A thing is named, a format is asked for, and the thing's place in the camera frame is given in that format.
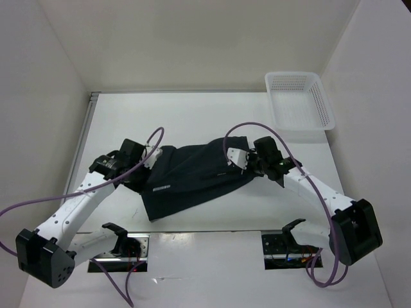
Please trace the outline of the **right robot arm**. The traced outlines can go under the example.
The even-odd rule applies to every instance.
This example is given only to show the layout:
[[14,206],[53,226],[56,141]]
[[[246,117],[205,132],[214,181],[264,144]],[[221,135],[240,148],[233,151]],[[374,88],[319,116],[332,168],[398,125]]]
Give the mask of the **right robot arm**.
[[282,228],[282,245],[288,252],[302,246],[327,248],[338,261],[351,266],[383,244],[373,206],[365,199],[340,194],[311,175],[299,161],[284,158],[275,140],[254,141],[248,155],[248,169],[266,176],[295,193],[329,218],[327,227],[299,218]]

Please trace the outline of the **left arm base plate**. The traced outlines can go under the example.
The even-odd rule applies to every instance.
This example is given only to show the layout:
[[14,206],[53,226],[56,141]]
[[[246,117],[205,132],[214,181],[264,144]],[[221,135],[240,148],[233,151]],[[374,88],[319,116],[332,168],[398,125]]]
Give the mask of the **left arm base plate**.
[[127,273],[135,265],[133,272],[147,272],[149,240],[149,234],[129,233],[128,246],[119,255],[103,252],[95,260],[108,273]]

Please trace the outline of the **dark navy shorts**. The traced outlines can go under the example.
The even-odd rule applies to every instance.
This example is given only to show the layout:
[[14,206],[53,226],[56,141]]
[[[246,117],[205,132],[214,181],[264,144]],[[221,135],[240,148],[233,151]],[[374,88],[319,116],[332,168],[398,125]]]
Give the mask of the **dark navy shorts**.
[[258,176],[227,164],[222,138],[161,149],[144,190],[138,192],[150,221],[229,194]]

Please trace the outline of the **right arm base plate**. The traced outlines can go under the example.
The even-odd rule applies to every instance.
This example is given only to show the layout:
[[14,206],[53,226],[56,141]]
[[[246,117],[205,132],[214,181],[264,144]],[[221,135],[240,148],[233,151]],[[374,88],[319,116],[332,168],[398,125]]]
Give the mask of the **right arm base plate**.
[[266,270],[305,268],[319,250],[314,246],[287,245],[280,230],[262,232],[261,242]]

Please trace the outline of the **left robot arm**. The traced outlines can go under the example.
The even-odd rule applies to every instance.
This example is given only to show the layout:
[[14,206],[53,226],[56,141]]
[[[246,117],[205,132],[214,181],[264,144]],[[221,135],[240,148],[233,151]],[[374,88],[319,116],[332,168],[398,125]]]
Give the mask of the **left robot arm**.
[[77,237],[80,227],[120,185],[141,190],[162,149],[125,139],[119,150],[101,155],[62,206],[35,230],[23,229],[16,237],[19,268],[53,289],[62,286],[74,268],[99,254],[140,257],[140,242],[128,231],[108,222]]

